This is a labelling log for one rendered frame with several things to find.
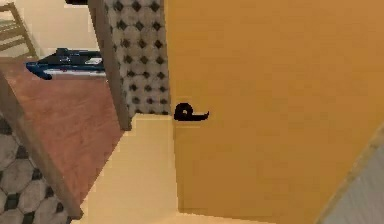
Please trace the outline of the orange room door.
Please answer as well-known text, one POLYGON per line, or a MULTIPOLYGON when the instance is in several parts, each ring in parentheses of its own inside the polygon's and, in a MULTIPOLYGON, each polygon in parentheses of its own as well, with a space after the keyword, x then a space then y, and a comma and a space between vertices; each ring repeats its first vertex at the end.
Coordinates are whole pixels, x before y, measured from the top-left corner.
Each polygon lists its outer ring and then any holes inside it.
POLYGON ((183 213, 316 224, 384 124, 384 0, 165 0, 183 213))

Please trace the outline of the blue and black machine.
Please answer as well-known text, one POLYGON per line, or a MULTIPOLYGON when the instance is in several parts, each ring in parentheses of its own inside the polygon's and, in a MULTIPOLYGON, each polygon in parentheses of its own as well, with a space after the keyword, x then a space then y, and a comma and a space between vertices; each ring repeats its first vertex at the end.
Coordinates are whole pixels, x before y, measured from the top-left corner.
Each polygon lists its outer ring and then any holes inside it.
POLYGON ((99 51, 57 48, 56 51, 38 61, 26 62, 32 74, 44 80, 58 75, 75 77, 105 77, 103 58, 99 51))

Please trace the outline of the tan wooden chair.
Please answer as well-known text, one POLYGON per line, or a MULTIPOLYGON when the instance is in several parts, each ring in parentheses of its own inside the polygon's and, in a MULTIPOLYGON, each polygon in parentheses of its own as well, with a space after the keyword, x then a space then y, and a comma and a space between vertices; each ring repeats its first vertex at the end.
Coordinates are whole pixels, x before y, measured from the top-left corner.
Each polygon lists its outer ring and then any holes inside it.
POLYGON ((11 19, 0 19, 0 52, 7 51, 19 45, 26 45, 27 51, 17 55, 17 58, 37 59, 38 55, 31 38, 13 2, 0 5, 0 13, 9 12, 11 19))

